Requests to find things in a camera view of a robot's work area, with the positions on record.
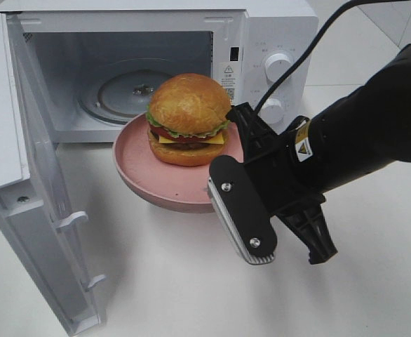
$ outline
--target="white knob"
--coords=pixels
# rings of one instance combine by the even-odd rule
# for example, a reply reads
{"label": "white knob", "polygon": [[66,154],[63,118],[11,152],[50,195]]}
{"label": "white knob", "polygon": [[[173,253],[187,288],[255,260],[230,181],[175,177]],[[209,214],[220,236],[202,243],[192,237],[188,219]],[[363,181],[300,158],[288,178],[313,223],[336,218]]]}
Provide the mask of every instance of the white knob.
{"label": "white knob", "polygon": [[277,81],[291,64],[290,56],[284,53],[276,53],[269,56],[264,62],[264,72],[267,75],[267,79],[271,82]]}
{"label": "white knob", "polygon": [[277,98],[268,98],[260,111],[260,117],[267,124],[276,124],[283,120],[285,108]]}

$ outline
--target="burger patty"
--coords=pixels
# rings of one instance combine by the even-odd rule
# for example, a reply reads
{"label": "burger patty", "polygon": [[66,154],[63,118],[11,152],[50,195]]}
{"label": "burger patty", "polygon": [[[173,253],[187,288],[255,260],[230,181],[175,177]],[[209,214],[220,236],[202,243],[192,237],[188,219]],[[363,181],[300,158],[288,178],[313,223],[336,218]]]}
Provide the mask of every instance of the burger patty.
{"label": "burger patty", "polygon": [[[159,135],[153,131],[151,131],[153,136],[159,140]],[[209,146],[210,144],[206,143],[171,143],[171,144],[164,144],[168,147],[171,147],[173,149],[177,150],[197,150],[197,149],[203,149],[204,147]]]}

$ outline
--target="open microwave door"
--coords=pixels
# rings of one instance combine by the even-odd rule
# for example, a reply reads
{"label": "open microwave door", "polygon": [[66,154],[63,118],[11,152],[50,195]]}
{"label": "open microwave door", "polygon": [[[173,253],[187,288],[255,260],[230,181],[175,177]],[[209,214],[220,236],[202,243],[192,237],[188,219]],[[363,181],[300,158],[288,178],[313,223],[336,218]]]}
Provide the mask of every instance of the open microwave door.
{"label": "open microwave door", "polygon": [[55,146],[45,98],[14,15],[0,14],[0,230],[72,336],[100,323]]}

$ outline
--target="hamburger bun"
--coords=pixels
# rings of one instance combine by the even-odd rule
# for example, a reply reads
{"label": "hamburger bun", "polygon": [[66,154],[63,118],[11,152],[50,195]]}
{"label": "hamburger bun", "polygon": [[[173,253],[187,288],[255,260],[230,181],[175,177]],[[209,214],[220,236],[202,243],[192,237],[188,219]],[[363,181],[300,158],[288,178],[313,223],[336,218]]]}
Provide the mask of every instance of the hamburger bun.
{"label": "hamburger bun", "polygon": [[209,164],[224,150],[228,139],[227,131],[223,130],[224,144],[208,144],[208,146],[196,150],[179,150],[158,142],[156,137],[148,129],[149,146],[154,155],[161,161],[180,166],[200,166]]}
{"label": "hamburger bun", "polygon": [[213,130],[226,121],[231,101],[225,89],[210,77],[181,74],[156,90],[149,112],[158,123],[184,134]]}

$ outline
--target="hamburger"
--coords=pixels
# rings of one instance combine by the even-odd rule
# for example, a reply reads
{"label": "hamburger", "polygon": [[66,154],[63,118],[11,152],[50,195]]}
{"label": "hamburger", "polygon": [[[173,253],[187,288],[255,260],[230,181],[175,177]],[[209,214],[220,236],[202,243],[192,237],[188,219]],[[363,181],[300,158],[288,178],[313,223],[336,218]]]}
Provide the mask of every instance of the hamburger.
{"label": "hamburger", "polygon": [[226,114],[231,101],[210,77],[181,74],[156,90],[148,106],[149,146],[169,164],[205,165],[228,141]]}

